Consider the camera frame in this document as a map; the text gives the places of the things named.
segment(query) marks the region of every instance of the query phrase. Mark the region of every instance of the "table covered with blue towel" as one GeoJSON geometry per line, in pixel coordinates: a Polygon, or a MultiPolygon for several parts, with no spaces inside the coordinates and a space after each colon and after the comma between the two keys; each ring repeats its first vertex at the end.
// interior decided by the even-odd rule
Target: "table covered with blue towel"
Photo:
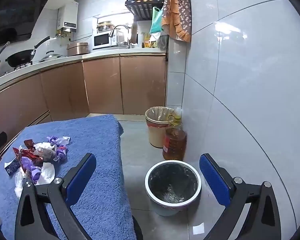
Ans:
{"type": "MultiPolygon", "coordinates": [[[[70,136],[65,162],[55,164],[56,176],[63,177],[76,166],[86,153],[93,153],[97,167],[77,204],[71,206],[83,228],[92,239],[135,240],[129,200],[124,188],[120,135],[123,129],[113,115],[49,122],[25,128],[12,143],[0,161],[0,217],[2,233],[7,240],[14,239],[18,198],[14,192],[14,176],[9,177],[4,163],[10,162],[24,140],[47,142],[46,137],[70,136]]],[[[51,205],[49,216],[60,239],[66,239],[51,205]]]]}

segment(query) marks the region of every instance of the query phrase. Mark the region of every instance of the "white water heater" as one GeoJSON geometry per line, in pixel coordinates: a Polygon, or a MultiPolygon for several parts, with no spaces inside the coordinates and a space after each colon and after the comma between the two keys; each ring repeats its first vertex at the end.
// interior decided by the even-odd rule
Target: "white water heater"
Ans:
{"type": "Polygon", "coordinates": [[[78,3],[73,1],[59,8],[57,30],[63,32],[77,31],[78,3]]]}

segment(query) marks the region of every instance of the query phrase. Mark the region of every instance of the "oil bottle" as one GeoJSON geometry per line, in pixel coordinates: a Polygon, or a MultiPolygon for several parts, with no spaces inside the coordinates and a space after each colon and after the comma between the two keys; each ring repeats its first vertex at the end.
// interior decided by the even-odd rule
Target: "oil bottle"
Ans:
{"type": "Polygon", "coordinates": [[[182,161],[185,156],[187,133],[182,129],[182,111],[178,107],[175,114],[171,116],[171,126],[168,126],[164,135],[162,155],[165,160],[182,161]]]}

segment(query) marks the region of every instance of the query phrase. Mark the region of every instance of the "pile of trash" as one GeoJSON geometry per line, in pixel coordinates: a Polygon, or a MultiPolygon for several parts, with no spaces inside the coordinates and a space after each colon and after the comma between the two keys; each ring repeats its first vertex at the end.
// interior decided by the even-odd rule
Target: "pile of trash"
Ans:
{"type": "Polygon", "coordinates": [[[5,169],[11,176],[15,175],[15,193],[18,198],[24,184],[32,181],[35,185],[49,184],[55,177],[53,163],[66,159],[67,145],[70,137],[56,136],[47,137],[49,142],[34,143],[32,139],[25,140],[26,149],[20,146],[18,149],[13,147],[16,155],[10,163],[5,163],[5,169]]]}

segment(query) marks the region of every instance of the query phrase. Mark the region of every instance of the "metal screw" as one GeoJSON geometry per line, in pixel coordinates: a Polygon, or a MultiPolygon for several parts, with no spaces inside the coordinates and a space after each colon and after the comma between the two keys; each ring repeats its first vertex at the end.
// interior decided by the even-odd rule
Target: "metal screw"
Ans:
{"type": "Polygon", "coordinates": [[[32,185],[32,182],[31,181],[27,181],[25,186],[26,187],[30,187],[31,185],[32,185]]]}
{"type": "Polygon", "coordinates": [[[235,177],[234,182],[237,183],[237,184],[241,184],[243,182],[243,180],[239,177],[235,177]]]}
{"type": "Polygon", "coordinates": [[[271,183],[269,181],[265,181],[264,184],[266,187],[271,187],[271,183]]]}
{"type": "Polygon", "coordinates": [[[60,184],[61,181],[62,181],[61,178],[55,178],[55,179],[53,180],[53,183],[54,183],[54,184],[60,184]]]}

